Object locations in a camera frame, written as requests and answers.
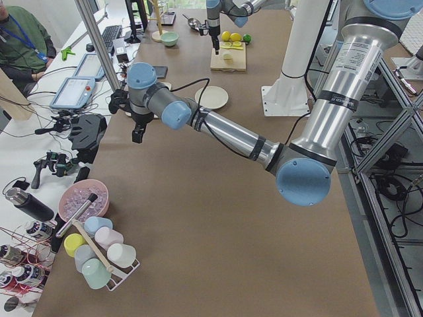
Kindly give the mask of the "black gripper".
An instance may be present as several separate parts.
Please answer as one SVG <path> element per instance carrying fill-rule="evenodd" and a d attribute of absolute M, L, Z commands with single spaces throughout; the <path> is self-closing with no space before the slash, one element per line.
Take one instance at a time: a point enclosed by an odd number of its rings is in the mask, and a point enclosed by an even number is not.
<path fill-rule="evenodd" d="M 208 34 L 212 38 L 213 49 L 215 50 L 215 55 L 219 55 L 219 45 L 215 44 L 215 40 L 218 39 L 220 35 L 220 19 L 206 19 L 203 24 L 199 27 L 199 32 L 201 36 Z"/>
<path fill-rule="evenodd" d="M 118 110 L 130 113 L 135 122 L 132 141 L 142 143 L 144 131 L 146 131 L 148 123 L 154 119 L 153 112 L 143 106 L 141 101 L 132 101 L 128 91 L 116 90 L 110 97 L 111 100 L 108 105 L 110 113 L 115 114 Z"/>

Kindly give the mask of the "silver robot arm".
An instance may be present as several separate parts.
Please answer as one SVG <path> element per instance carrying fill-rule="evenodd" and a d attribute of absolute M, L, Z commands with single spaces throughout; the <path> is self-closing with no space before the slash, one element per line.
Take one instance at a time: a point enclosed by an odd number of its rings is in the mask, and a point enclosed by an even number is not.
<path fill-rule="evenodd" d="M 221 34 L 220 14 L 228 16 L 236 26 L 241 28 L 247 23 L 248 17 L 266 6 L 266 3 L 265 0 L 244 1 L 239 7 L 230 0 L 207 0 L 207 17 L 199 27 L 200 35 L 210 36 L 215 54 L 218 55 L 220 50 L 218 37 Z"/>
<path fill-rule="evenodd" d="M 357 110 L 385 50 L 398 44 L 421 1 L 343 1 L 336 57 L 311 110 L 307 109 L 307 72 L 328 18 L 330 1 L 297 5 L 280 78 L 262 91 L 263 106 L 275 116 L 307 118 L 301 135 L 274 143 L 209 108 L 181 98 L 157 80 L 152 65 L 138 62 L 127 72 L 127 89 L 111 96 L 109 110 L 123 110 L 135 122 L 134 142 L 159 118 L 171 129 L 186 125 L 211 135 L 235 154 L 259 162 L 276 178 L 285 200 L 300 206 L 321 202 L 330 190 L 334 152 Z"/>

